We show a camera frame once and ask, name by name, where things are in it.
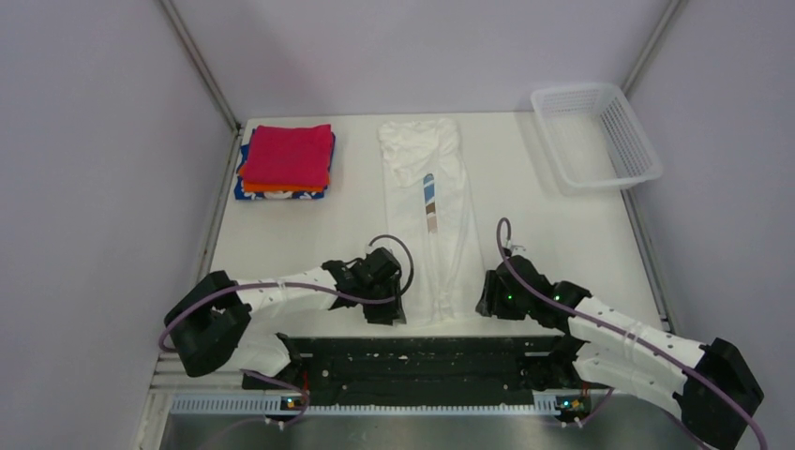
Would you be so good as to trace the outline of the white printed t-shirt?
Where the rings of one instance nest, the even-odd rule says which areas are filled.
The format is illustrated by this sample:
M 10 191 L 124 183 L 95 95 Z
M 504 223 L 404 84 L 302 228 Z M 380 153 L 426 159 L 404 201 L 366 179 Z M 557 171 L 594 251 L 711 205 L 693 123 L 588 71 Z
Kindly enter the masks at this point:
M 386 122 L 378 140 L 387 228 L 414 261 L 402 296 L 408 325 L 474 318 L 486 270 L 457 123 Z

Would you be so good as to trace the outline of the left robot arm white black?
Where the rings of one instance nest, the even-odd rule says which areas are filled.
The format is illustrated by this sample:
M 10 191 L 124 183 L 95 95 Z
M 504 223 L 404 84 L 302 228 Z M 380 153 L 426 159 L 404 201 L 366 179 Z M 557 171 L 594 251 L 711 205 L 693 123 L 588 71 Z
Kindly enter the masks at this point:
M 243 281 L 225 271 L 211 272 L 166 314 L 158 344 L 178 355 L 191 378 L 235 368 L 289 387 L 300 376 L 298 356 L 284 333 L 266 333 L 266 326 L 309 312 L 356 307 L 367 323 L 398 323 L 403 319 L 401 277 L 398 259 L 384 247 L 288 277 Z

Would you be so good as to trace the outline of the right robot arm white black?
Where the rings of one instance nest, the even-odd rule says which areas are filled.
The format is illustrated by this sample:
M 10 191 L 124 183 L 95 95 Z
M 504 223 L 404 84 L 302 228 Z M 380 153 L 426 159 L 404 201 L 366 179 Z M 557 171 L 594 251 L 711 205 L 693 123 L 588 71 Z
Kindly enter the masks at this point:
M 760 448 L 769 446 L 754 419 L 764 393 L 740 350 L 724 339 L 705 344 L 658 330 L 577 284 L 550 282 L 520 255 L 487 271 L 476 310 L 562 332 L 549 369 L 531 376 L 535 390 L 602 384 L 660 408 L 714 449 L 736 448 L 747 430 Z

